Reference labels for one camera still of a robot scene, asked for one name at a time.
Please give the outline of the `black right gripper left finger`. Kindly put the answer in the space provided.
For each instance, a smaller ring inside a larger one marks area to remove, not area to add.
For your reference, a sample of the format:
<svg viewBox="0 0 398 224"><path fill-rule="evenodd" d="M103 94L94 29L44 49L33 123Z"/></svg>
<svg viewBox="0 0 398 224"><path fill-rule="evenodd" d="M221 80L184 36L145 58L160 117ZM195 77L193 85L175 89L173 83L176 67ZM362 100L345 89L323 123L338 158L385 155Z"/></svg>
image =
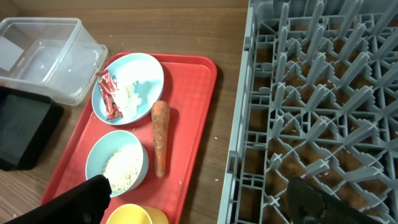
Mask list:
<svg viewBox="0 0 398 224"><path fill-rule="evenodd" d="M109 180L96 175L6 224L100 223L111 201Z"/></svg>

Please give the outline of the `red snack wrapper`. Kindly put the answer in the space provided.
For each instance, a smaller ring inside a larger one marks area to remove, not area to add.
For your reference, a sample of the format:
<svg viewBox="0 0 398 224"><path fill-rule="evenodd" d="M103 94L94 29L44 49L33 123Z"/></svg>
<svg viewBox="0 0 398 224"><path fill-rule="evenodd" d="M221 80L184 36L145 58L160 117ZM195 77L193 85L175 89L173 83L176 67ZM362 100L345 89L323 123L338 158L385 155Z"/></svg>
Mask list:
<svg viewBox="0 0 398 224"><path fill-rule="evenodd" d="M105 104L106 119L109 121L121 117L123 114L113 98L117 90L117 81L111 76L108 70L103 70L97 73L97 82Z"/></svg>

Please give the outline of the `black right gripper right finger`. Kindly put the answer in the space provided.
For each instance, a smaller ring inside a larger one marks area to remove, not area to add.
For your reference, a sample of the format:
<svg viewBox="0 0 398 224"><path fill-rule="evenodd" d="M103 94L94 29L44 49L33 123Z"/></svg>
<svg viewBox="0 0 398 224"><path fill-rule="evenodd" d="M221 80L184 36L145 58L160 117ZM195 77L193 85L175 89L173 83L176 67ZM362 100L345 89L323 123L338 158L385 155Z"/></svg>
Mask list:
<svg viewBox="0 0 398 224"><path fill-rule="evenodd" d="M294 224L380 224L300 177L289 180L286 194Z"/></svg>

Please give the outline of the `light blue bowl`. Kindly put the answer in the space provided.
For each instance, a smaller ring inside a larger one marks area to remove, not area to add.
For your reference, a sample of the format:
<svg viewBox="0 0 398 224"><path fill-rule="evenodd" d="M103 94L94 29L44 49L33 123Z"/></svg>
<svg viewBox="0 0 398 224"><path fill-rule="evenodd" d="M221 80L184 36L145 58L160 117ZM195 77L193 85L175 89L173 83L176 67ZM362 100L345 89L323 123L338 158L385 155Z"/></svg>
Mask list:
<svg viewBox="0 0 398 224"><path fill-rule="evenodd" d="M133 133L117 130L105 134L92 147L85 166L86 179L103 175L111 196L120 196L138 187L149 169L149 156Z"/></svg>

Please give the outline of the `yellow plastic cup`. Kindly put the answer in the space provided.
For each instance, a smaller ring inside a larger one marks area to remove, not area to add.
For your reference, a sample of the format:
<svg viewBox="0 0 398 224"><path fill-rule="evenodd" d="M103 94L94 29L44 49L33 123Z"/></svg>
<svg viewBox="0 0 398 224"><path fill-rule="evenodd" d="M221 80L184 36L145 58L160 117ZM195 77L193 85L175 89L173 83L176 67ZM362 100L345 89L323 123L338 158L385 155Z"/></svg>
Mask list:
<svg viewBox="0 0 398 224"><path fill-rule="evenodd" d="M106 224L169 224L169 220L166 214L157 208L125 204L115 209Z"/></svg>

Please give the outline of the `white tissue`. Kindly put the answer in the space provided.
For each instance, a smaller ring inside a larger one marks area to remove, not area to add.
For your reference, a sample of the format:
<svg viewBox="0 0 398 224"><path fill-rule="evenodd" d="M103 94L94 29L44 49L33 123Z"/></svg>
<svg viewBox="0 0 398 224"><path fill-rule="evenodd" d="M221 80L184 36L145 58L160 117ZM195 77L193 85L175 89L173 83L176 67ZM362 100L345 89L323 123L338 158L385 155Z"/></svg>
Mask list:
<svg viewBox="0 0 398 224"><path fill-rule="evenodd" d="M142 102L139 94L135 92L137 84L138 82L128 84L118 83L113 93L113 100L125 118L135 118L137 107Z"/></svg>

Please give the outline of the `orange carrot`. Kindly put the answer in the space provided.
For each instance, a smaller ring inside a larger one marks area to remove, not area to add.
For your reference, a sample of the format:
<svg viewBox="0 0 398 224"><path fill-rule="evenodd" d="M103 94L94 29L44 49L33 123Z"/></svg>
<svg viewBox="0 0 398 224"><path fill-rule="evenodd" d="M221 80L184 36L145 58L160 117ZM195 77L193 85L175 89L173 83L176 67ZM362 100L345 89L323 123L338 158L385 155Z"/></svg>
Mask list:
<svg viewBox="0 0 398 224"><path fill-rule="evenodd" d="M154 130L155 174L165 175L167 161L167 140L170 121L170 107L166 101L156 101L152 105L151 118Z"/></svg>

